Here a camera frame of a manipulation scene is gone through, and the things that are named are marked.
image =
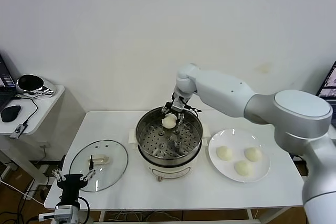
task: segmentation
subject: laptop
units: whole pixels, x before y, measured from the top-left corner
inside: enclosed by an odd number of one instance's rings
[[[0,55],[0,111],[2,111],[17,94],[15,83],[10,75],[5,62]]]

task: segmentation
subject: power outlet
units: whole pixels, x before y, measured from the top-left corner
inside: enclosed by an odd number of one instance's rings
[[[40,146],[40,148],[42,148],[42,149],[46,149],[46,148],[51,147],[50,143],[48,143],[48,142],[38,142],[38,146]]]

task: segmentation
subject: stainless steel pot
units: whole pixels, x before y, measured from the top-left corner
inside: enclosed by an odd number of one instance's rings
[[[203,128],[199,119],[189,111],[173,129],[162,126],[162,107],[146,113],[138,122],[135,137],[141,155],[161,167],[179,167],[190,162],[200,151]]]

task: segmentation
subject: computer mouse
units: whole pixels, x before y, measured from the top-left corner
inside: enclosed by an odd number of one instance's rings
[[[1,112],[1,120],[4,123],[9,123],[17,118],[17,115],[21,109],[20,105],[6,107]]]

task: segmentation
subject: wall stain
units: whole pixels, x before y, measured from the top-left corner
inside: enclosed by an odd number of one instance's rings
[[[268,74],[270,73],[272,68],[272,63],[271,62],[265,62],[263,64],[258,65],[257,67],[254,68],[256,72],[262,73],[262,74]]]

